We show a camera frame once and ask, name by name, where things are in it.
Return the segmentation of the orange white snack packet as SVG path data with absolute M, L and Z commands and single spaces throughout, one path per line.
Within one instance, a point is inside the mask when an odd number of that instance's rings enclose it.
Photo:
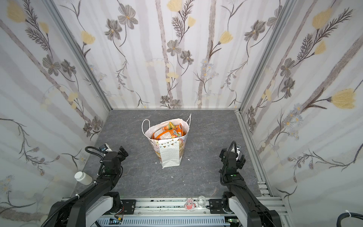
M 180 134 L 175 129 L 164 130 L 159 129 L 154 132 L 152 139 L 154 140 L 166 140 L 180 137 Z

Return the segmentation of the white cartoon paper bag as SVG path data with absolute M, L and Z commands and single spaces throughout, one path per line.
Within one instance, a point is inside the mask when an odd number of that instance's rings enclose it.
M 142 133 L 148 139 L 151 146 L 153 147 L 154 152 L 160 159 L 162 168 L 180 165 L 188 133 L 190 131 L 191 118 L 192 117 L 189 116 L 186 121 L 181 118 L 171 119 L 154 126 L 151 126 L 148 119 L 143 120 L 141 124 Z M 171 122 L 172 124 L 181 124 L 185 135 L 178 138 L 166 140 L 152 139 L 154 132 L 167 126 L 169 122 Z

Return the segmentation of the orange mango snack packet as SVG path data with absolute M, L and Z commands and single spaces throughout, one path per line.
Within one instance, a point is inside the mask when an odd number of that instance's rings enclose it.
M 171 122 L 168 123 L 167 126 L 162 128 L 164 131 L 172 131 L 172 134 L 177 135 L 178 137 L 184 136 L 185 133 L 183 131 L 183 127 L 181 124 L 172 124 Z

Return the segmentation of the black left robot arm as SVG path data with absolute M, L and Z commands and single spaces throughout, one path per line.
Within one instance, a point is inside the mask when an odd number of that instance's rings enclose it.
M 112 189 L 123 174 L 121 163 L 129 156 L 120 146 L 112 151 L 104 144 L 100 148 L 87 146 L 85 151 L 100 158 L 97 179 L 84 191 L 73 197 L 56 202 L 42 227 L 90 227 L 104 214 L 133 215 L 135 200 L 122 200 L 118 192 Z

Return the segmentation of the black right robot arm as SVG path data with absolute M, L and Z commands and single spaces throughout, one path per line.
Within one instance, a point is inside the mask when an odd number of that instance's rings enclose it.
M 210 213 L 233 214 L 243 227 L 281 227 L 282 222 L 277 211 L 264 206 L 238 172 L 243 168 L 246 159 L 239 151 L 237 143 L 232 141 L 229 148 L 221 150 L 219 157 L 223 162 L 219 170 L 219 180 L 228 191 L 223 193 L 221 199 L 209 200 Z

